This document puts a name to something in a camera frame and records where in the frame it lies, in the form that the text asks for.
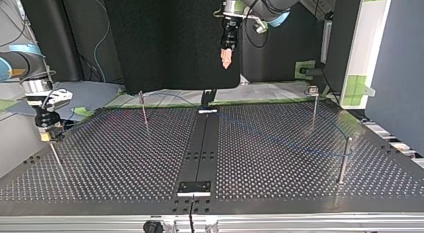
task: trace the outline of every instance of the vertical rod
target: vertical rod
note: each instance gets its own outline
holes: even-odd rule
[[[346,146],[345,146],[345,151],[344,151],[344,156],[342,161],[342,168],[340,169],[339,184],[344,184],[343,180],[344,180],[344,176],[346,172],[347,157],[349,155],[351,145],[352,145],[352,137],[348,137],[346,140]]]
[[[56,149],[55,149],[55,148],[54,148],[54,146],[53,146],[53,143],[50,143],[49,145],[50,145],[50,148],[51,148],[51,149],[52,149],[52,151],[53,151],[53,154],[54,154],[54,157],[56,158],[57,163],[58,163],[59,165],[62,165],[62,162],[60,161],[59,155],[57,154]]]
[[[319,97],[319,95],[316,95],[316,96],[315,96],[315,105],[314,105],[314,120],[315,120],[315,117],[316,117],[316,114],[317,114],[317,109],[318,109],[318,97]]]

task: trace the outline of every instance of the black backdrop panel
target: black backdrop panel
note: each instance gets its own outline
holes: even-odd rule
[[[240,60],[220,58],[220,0],[104,0],[127,91],[233,88]]]

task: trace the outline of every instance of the cable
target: cable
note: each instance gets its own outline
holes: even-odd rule
[[[5,11],[5,10],[3,10],[3,8],[1,8],[0,7],[0,10],[4,13],[4,15],[9,19],[9,21],[15,26],[15,28],[18,30],[18,31],[21,31],[21,28],[19,28],[19,26],[15,23],[15,21],[13,21],[13,19],[9,16],[9,14]],[[25,31],[24,31],[24,33],[23,33],[23,36],[27,39],[27,40],[31,40],[26,34],[25,34]]]
[[[252,5],[250,6],[249,11],[248,11],[248,12],[247,12],[247,14],[246,14],[246,18],[244,19],[244,31],[245,31],[245,33],[246,33],[247,39],[249,40],[250,44],[252,44],[255,48],[261,49],[261,48],[263,48],[263,47],[266,45],[266,43],[268,42],[269,31],[266,31],[265,40],[264,40],[264,42],[262,43],[262,45],[256,45],[256,44],[252,41],[252,39],[250,38],[249,33],[248,33],[248,31],[247,31],[247,21],[248,21],[248,19],[249,19],[250,14],[251,14],[251,13],[252,13],[252,11],[253,11],[253,7],[255,7],[255,6],[256,6],[256,4],[258,3],[258,1],[259,1],[259,0],[255,0],[255,1],[252,3]]]
[[[99,0],[95,0],[95,1],[103,8],[103,10],[105,11],[106,16],[107,16],[106,7]],[[103,38],[97,43],[96,47],[94,48],[94,60],[96,61],[96,64],[97,64],[97,66],[100,69],[100,73],[102,74],[102,77],[103,77],[103,82],[106,82],[106,77],[105,77],[105,74],[103,72],[103,68],[101,67],[101,65],[100,65],[100,63],[99,63],[99,61],[97,59],[97,51],[99,49],[99,46],[106,40],[106,37],[109,35],[109,32],[110,32],[110,21],[109,21],[109,18],[108,18],[108,20],[107,20],[107,30],[106,30],[106,33],[103,36]]]
[[[333,92],[334,98],[336,98],[337,104],[340,105],[340,99],[337,99],[337,96],[334,94],[335,91],[333,89],[333,87],[331,87],[330,82],[328,81],[327,76],[325,75],[325,71],[324,69],[321,69],[322,75],[324,76],[325,81],[327,82],[328,87],[330,87],[330,90]]]
[[[13,113],[13,114],[11,114],[10,116],[6,116],[6,117],[4,117],[3,119],[0,119],[0,122],[1,121],[5,121],[5,120],[7,120],[7,119],[9,119],[9,118],[12,118],[13,116],[15,116],[15,115],[17,115],[18,113]]]
[[[35,73],[35,74],[32,74],[32,75],[27,75],[27,76],[25,76],[23,79],[21,79],[21,80],[19,81],[19,84],[21,84],[22,82],[24,82],[24,81],[28,80],[29,78],[37,77],[37,76],[44,76],[44,75],[46,75],[46,74],[47,74],[48,76],[56,75],[56,71],[55,71],[55,70],[51,70],[51,71],[43,71],[43,72]]]
[[[318,10],[319,1],[320,1],[320,0],[317,0],[317,3],[316,3],[316,5],[315,5],[315,13],[314,13],[315,18],[317,18],[317,10]]]
[[[50,93],[47,95],[47,97],[44,99],[43,104],[41,104],[41,109],[45,109],[46,103],[49,100],[50,96],[53,94],[53,92],[56,90],[56,88],[60,85],[61,82],[57,83],[56,86],[53,86],[53,89],[50,91]]]
[[[21,32],[19,33],[19,35],[15,39],[13,39],[13,40],[11,40],[9,42],[6,42],[4,44],[1,44],[0,47],[10,45],[10,44],[14,43],[15,41],[19,40],[19,38],[21,38],[21,36],[24,34],[25,28],[26,28],[26,25],[24,25],[24,27],[22,28]]]

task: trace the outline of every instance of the white wall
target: white wall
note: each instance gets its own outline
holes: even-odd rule
[[[6,0],[16,4],[15,0]],[[21,26],[20,19],[4,3],[0,7]],[[0,11],[0,45],[16,38],[20,31],[10,22],[5,14]],[[20,37],[16,43],[29,43],[25,37]],[[1,47],[0,51],[8,51],[8,47]],[[0,83],[0,99],[19,99],[23,94],[18,84]],[[39,140],[37,128],[33,117],[10,116],[9,113],[0,113],[0,177],[19,165],[23,160],[39,151],[45,146]]]

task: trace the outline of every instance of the metal bracket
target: metal bracket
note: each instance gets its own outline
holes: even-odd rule
[[[375,96],[375,90],[371,87],[365,86],[365,95],[374,97]]]
[[[178,197],[209,197],[211,196],[211,182],[181,182],[177,195]]]
[[[224,15],[225,16],[231,16],[231,17],[239,17],[239,18],[242,18],[242,19],[245,19],[246,18],[246,15],[236,14],[236,13],[229,13],[229,12],[225,12]],[[258,24],[258,27],[256,28],[256,33],[262,34],[262,33],[265,33],[265,32],[268,31],[268,26],[261,20],[261,18],[259,18],[257,16],[254,16],[254,15],[250,15],[250,14],[249,14],[249,16],[247,18],[248,19],[255,20],[255,22]]]
[[[218,112],[217,109],[209,106],[209,104],[215,100],[216,92],[216,89],[203,91],[201,107],[198,110],[199,114],[209,114]]]

